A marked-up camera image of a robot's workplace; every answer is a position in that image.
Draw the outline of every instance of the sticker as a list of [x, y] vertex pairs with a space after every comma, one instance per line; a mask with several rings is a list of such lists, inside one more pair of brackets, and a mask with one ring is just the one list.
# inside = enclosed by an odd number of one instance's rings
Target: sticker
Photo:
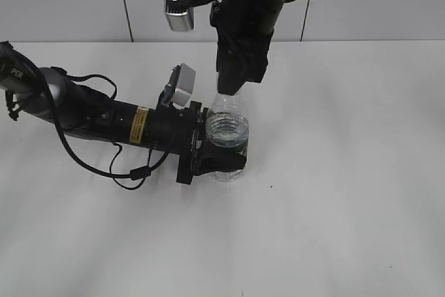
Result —
[[133, 126], [130, 132], [130, 142], [140, 144], [142, 142], [142, 135], [144, 134], [145, 121], [147, 121], [148, 109], [138, 107], [136, 115], [134, 116]]

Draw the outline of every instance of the white tabletop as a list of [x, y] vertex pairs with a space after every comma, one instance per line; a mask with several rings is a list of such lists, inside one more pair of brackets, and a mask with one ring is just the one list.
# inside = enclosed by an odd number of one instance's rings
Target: white tabletop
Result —
[[[197, 70], [195, 100], [215, 93], [214, 44], [16, 49], [107, 74], [118, 99], [146, 107], [178, 63]], [[82, 170], [54, 126], [5, 108], [0, 296], [445, 296], [445, 42], [276, 43], [245, 96], [240, 180], [176, 184], [172, 156], [138, 192]], [[115, 154], [70, 142], [103, 169]], [[115, 170], [146, 156], [125, 147]]]

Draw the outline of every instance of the robotic arm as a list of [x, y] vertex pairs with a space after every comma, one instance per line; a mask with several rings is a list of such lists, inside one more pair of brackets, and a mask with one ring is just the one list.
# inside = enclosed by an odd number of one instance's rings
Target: robotic arm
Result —
[[295, 0], [165, 0], [173, 31], [193, 29], [193, 8], [212, 3], [218, 31], [218, 92], [234, 95], [247, 82], [261, 83], [275, 23], [285, 3]]
[[[273, 27], [282, 6], [293, 0], [166, 0], [170, 27], [176, 31], [193, 28], [193, 8], [213, 2], [211, 24], [218, 30], [218, 90], [233, 95], [246, 81], [261, 82], [267, 68], [267, 53]], [[111, 97], [78, 82], [99, 77], [114, 85]], [[54, 123], [67, 153], [83, 168], [103, 177], [145, 180], [168, 157], [179, 155], [177, 181], [190, 184], [194, 176], [213, 171], [243, 169], [247, 158], [216, 147], [206, 139], [207, 110], [199, 102], [187, 105], [195, 72], [178, 65], [159, 96], [155, 109], [116, 101], [117, 88], [108, 78], [92, 74], [71, 77], [59, 67], [37, 68], [8, 42], [0, 44], [0, 88], [6, 92], [9, 116], [17, 120], [24, 111]], [[146, 147], [164, 152], [149, 164], [114, 174], [82, 161], [71, 149], [66, 136]]]

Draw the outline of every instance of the plastic water bottle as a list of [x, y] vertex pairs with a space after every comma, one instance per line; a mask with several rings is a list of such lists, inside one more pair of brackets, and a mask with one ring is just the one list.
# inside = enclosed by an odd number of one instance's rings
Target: plastic water bottle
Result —
[[[240, 93], [234, 96], [216, 95], [207, 116], [206, 135], [212, 144], [247, 156], [249, 121]], [[212, 176], [219, 181], [230, 182], [238, 179], [242, 172], [214, 172]]]

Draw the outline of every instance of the white wall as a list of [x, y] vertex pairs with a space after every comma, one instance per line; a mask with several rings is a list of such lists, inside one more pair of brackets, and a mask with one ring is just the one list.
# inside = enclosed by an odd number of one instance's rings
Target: white wall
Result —
[[[445, 0], [299, 0], [285, 7], [275, 40], [445, 39]], [[163, 0], [127, 0], [134, 40], [214, 41], [209, 6], [196, 30], [173, 33]], [[0, 0], [0, 40], [130, 41], [123, 0]]]
[[304, 40], [445, 39], [445, 0], [311, 0]]
[[122, 0], [0, 0], [0, 40], [130, 41]]
[[[277, 23], [275, 39], [301, 39], [308, 0], [285, 6]], [[127, 0], [129, 19], [135, 41], [214, 41], [216, 30], [209, 24], [210, 6], [196, 8], [195, 30], [190, 33], [170, 31], [165, 22], [164, 0]]]

